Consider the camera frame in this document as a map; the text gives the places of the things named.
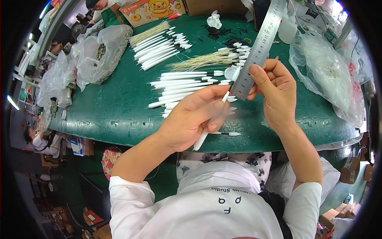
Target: metal ruler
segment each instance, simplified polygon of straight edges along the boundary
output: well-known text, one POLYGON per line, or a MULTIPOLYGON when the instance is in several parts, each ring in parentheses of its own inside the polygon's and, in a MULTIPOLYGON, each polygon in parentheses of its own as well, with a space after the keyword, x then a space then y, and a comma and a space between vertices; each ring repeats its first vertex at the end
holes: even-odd
POLYGON ((278 26, 280 25, 282 12, 285 9, 286 0, 272 0, 270 2, 268 12, 261 25, 260 31, 256 37, 255 43, 252 46, 245 64, 240 71, 239 77, 233 84, 231 94, 242 99, 248 96, 254 82, 249 74, 249 66, 256 64, 263 66, 268 56, 268 52, 272 46, 272 42, 275 39, 278 26))

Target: person's left hand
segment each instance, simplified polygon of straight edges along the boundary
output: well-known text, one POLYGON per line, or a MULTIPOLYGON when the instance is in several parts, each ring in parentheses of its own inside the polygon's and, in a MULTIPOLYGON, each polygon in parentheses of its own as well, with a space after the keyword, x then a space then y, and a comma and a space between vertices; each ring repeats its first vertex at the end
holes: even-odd
POLYGON ((208 121, 215 116, 205 130, 208 133, 218 131, 229 112, 229 102, 222 102, 229 88, 229 85, 208 86, 184 97, 156 132, 162 143, 172 151, 185 151, 198 140, 208 121))

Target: white plastic tip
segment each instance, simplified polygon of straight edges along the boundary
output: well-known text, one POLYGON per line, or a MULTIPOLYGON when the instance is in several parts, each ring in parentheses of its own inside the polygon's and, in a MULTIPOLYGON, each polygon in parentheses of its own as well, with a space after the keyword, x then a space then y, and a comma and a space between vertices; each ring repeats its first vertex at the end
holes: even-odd
POLYGON ((239 135, 241 135, 241 133, 237 133, 237 132, 229 132, 228 135, 229 135, 229 136, 239 136, 239 135))

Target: hand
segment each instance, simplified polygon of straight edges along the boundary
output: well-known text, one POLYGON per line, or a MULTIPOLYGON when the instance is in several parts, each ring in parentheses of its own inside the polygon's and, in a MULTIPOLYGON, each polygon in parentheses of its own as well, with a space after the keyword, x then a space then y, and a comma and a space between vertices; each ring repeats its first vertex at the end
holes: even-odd
POLYGON ((258 93, 264 96, 264 115, 268 125, 277 133, 296 124, 296 81, 287 68, 276 59, 265 60, 264 66, 249 67, 255 84, 247 99, 258 93))
POLYGON ((229 102, 222 102, 229 87, 208 86, 183 98, 156 132, 158 138, 172 151, 182 152, 198 140, 208 121, 215 116, 205 130, 218 131, 229 112, 229 102))

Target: cartoon duck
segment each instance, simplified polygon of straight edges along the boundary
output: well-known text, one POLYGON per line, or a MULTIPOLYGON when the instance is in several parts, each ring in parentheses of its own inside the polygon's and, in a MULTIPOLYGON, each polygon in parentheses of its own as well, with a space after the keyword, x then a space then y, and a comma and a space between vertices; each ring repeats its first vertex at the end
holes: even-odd
POLYGON ((151 15, 155 18, 163 19, 171 15, 174 11, 171 10, 171 5, 169 0, 149 0, 149 11, 151 15))

